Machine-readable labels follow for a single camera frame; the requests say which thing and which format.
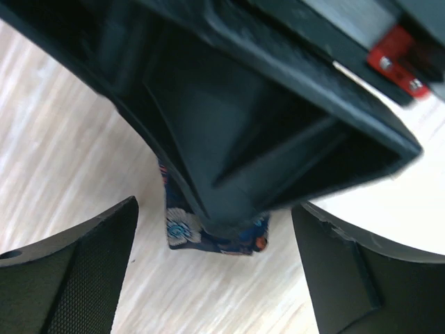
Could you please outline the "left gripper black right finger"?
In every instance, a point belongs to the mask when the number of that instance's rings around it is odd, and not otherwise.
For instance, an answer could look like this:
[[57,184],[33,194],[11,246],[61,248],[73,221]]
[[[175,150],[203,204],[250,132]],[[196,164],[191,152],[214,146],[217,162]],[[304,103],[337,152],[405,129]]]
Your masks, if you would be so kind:
[[291,211],[320,333],[443,333],[444,256],[309,203]]

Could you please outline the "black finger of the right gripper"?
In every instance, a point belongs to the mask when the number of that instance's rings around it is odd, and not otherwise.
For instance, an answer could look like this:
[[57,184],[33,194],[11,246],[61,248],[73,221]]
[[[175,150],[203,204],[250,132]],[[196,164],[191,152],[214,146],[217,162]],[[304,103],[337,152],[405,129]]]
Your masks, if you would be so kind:
[[1,18],[110,100],[213,222],[246,223],[264,212],[208,212],[204,162],[209,109],[225,53],[135,1],[2,1]]

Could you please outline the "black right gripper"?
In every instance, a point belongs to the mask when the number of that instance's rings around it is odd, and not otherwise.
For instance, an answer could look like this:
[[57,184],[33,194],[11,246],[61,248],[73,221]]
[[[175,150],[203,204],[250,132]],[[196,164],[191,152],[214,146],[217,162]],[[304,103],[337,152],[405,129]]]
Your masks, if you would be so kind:
[[[443,1],[250,1],[405,106],[444,98]],[[206,21],[227,83],[209,109],[208,212],[264,212],[394,173],[422,151],[377,98],[233,1]]]

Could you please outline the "navy floral tie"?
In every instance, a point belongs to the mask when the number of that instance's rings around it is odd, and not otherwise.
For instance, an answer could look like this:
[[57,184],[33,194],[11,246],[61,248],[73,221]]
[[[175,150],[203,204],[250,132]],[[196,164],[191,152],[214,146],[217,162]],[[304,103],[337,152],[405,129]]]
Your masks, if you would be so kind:
[[235,256],[251,256],[266,249],[269,213],[246,223],[215,223],[192,210],[163,162],[158,161],[158,165],[165,190],[165,232],[170,249]]

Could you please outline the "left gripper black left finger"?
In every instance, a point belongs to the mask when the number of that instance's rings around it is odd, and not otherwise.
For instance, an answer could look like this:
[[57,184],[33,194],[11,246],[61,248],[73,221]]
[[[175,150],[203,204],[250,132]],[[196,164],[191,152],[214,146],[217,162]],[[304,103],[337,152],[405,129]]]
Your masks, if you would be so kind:
[[139,206],[96,217],[1,254],[2,333],[110,333]]

